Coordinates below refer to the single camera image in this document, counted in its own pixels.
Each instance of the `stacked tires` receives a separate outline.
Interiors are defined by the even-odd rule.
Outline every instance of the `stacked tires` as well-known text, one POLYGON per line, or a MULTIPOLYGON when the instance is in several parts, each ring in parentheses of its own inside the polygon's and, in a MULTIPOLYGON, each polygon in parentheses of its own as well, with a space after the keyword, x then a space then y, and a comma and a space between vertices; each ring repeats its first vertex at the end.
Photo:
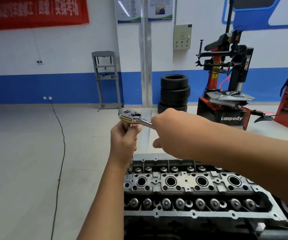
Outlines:
POLYGON ((188 77, 174 74, 161 78, 161 102, 158 104, 158 113, 168 108, 187 112, 188 97, 191 87, 188 85, 188 77))

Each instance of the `engine block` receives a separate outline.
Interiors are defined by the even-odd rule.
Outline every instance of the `engine block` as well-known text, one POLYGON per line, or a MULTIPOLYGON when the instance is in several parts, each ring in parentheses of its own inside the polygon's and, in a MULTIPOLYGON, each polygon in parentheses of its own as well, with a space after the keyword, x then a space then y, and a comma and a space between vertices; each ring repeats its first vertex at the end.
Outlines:
POLYGON ((124 179, 124 217, 126 227, 142 222, 177 231, 246 233, 288 223, 272 195, 249 179, 167 154, 134 155, 124 179))

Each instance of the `electrical box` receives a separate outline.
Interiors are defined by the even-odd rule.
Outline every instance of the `electrical box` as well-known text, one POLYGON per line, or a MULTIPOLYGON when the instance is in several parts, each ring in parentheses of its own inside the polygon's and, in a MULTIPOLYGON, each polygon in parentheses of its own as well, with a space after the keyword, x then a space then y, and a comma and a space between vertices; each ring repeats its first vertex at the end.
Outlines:
POLYGON ((174 26, 174 45, 173 49, 190 49, 192 39, 192 24, 174 26))

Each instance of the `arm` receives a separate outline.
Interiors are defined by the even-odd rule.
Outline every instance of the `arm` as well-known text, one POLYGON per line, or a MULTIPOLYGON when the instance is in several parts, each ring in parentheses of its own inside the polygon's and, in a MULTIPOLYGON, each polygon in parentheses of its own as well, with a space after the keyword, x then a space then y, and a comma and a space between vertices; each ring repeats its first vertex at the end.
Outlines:
POLYGON ((122 121, 111 130, 110 156, 77 240, 124 239, 123 182, 140 131, 137 125, 125 133, 122 121))
POLYGON ((154 116, 155 148, 237 172, 288 204, 288 141, 265 137, 174 109, 154 116))

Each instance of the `hand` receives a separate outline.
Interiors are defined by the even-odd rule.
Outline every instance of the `hand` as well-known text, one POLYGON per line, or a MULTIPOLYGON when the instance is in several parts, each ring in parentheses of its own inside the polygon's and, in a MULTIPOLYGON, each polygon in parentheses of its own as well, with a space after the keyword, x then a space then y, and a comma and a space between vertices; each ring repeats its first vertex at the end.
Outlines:
POLYGON ((127 168, 137 150, 137 134, 142 131, 141 125, 133 125, 125 132, 123 122, 119 121, 111 129, 111 151, 109 161, 127 168))
POLYGON ((201 157, 200 161, 205 160, 203 156, 215 153, 214 147, 219 147, 219 141, 224 139, 219 133, 230 129, 229 126, 174 109, 165 110, 151 121, 159 135, 153 146, 179 159, 201 157))

